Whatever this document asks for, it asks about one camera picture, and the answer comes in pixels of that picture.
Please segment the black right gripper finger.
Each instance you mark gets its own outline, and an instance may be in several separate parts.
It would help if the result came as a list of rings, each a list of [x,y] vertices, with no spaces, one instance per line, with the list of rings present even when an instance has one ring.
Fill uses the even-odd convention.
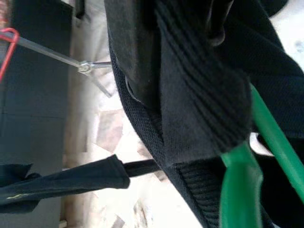
[[[160,32],[153,0],[106,0],[104,6],[116,62],[131,96],[159,107]]]

